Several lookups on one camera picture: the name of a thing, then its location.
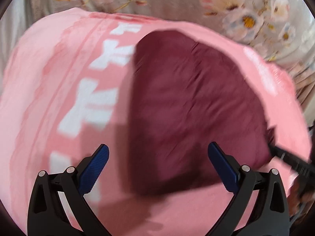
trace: floral bedsheet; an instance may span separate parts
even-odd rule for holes
[[[32,5],[37,19],[81,7],[197,23],[287,69],[304,109],[315,95],[315,20],[303,0],[32,0]]]

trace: pink surface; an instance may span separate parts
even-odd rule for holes
[[[139,199],[129,193],[126,138],[133,48],[157,29],[177,29],[231,57],[261,99],[268,126],[276,126],[277,144],[307,159],[311,144],[290,78],[251,48],[192,23],[74,8],[35,23],[13,51],[5,74],[0,183],[6,187],[1,187],[0,199],[24,232],[37,173],[77,165],[100,143],[109,146],[111,155],[86,200],[114,236],[204,235],[226,208],[232,195],[221,184],[163,198]],[[272,167],[279,169],[288,190],[288,167],[272,160],[264,169]],[[247,210],[239,226],[249,214]]]

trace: blue gripper pad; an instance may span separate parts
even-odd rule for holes
[[[109,158],[109,149],[103,145],[100,150],[92,157],[89,164],[82,172],[79,179],[78,191],[81,195],[89,193]]]
[[[220,176],[226,190],[236,194],[238,192],[238,175],[225,157],[220,147],[212,142],[208,146],[208,157]]]

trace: silver screw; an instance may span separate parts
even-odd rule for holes
[[[248,165],[243,165],[242,170],[245,172],[248,172],[248,171],[250,171],[250,167]]]
[[[274,175],[278,175],[279,174],[279,171],[277,169],[272,169],[271,170],[271,173],[273,173]]]
[[[45,172],[44,170],[42,170],[42,171],[40,171],[40,172],[38,173],[39,176],[44,176],[45,174],[46,174],[46,172]]]
[[[68,172],[68,173],[73,173],[74,170],[75,170],[74,167],[69,167],[69,168],[67,168],[67,172]]]

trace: folded maroon cloth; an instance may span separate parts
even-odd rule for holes
[[[138,194],[218,181],[207,156],[216,141],[240,164],[271,159],[259,98],[238,66],[177,31],[156,31],[136,47],[130,108],[130,179]]]

